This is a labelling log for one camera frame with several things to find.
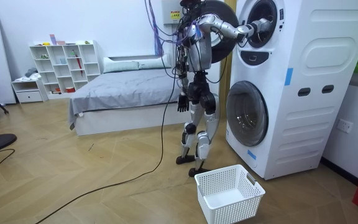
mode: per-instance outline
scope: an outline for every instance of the power outlet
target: power outlet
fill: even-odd
[[[337,129],[349,134],[352,131],[353,123],[350,121],[345,121],[344,119],[339,119]]]

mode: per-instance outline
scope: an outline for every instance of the washer door glass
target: washer door glass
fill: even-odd
[[[247,81],[237,82],[227,96],[227,121],[236,139],[245,146],[256,146],[265,137],[269,116],[260,91]]]

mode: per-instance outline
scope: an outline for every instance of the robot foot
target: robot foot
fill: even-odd
[[[199,168],[197,171],[195,168],[191,168],[189,170],[189,177],[194,177],[196,174],[201,174],[201,173],[204,173],[204,172],[208,172],[208,171],[211,171],[209,169],[204,169],[204,168]]]
[[[181,156],[177,157],[177,164],[184,164],[184,163],[188,163],[188,162],[194,162],[196,159],[194,158],[194,156],[189,156],[186,155],[184,158],[182,158]]]

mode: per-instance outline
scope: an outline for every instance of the washer door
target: washer door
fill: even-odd
[[[277,8],[272,0],[259,0],[251,9],[248,17],[248,24],[261,18],[267,19],[272,23],[270,29],[253,35],[249,39],[249,44],[255,48],[263,47],[272,38],[277,23]]]
[[[266,136],[269,116],[265,100],[252,83],[234,84],[227,96],[227,121],[236,139],[245,146],[256,146]]]

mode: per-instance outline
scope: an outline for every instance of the gray bedsheet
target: gray bedsheet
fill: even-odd
[[[164,69],[105,73],[72,94],[68,104],[70,129],[79,113],[150,106],[166,103],[172,92],[173,79]],[[170,102],[178,100],[175,84]]]

